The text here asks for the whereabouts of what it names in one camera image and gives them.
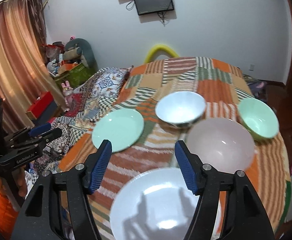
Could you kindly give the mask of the person's left hand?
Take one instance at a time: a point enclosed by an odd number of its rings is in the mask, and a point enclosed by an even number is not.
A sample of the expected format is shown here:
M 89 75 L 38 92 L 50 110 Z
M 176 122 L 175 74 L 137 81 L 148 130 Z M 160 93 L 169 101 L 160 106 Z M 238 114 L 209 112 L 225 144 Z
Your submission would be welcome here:
M 11 190 L 12 185 L 18 188 L 18 194 L 21 198 L 25 198 L 28 188 L 25 179 L 25 166 L 19 168 L 11 176 L 14 182 L 9 181 L 7 178 L 0 177 L 0 195 L 7 198 L 8 190 Z

